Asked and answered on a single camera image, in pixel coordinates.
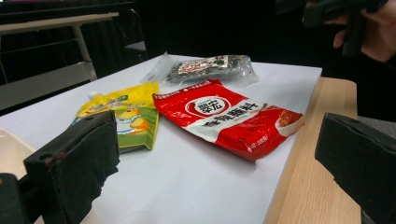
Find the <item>red snack bag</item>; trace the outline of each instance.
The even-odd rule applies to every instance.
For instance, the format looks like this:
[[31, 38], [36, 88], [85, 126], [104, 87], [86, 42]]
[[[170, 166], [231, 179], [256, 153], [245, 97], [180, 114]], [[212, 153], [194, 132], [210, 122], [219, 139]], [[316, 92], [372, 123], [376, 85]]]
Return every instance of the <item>red snack bag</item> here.
[[153, 99], [176, 125], [249, 161], [263, 158], [304, 125], [303, 114], [250, 100], [218, 79]]

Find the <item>yellow snack bag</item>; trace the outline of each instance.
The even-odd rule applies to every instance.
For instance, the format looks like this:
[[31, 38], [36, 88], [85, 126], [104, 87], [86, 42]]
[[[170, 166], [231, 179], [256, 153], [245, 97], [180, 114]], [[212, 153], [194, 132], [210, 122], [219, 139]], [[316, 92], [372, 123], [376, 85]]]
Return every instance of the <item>yellow snack bag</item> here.
[[89, 115], [114, 110], [120, 153], [139, 148], [153, 149], [159, 112], [152, 94], [158, 92], [158, 82], [148, 82], [108, 95], [96, 94], [80, 108], [72, 125]]

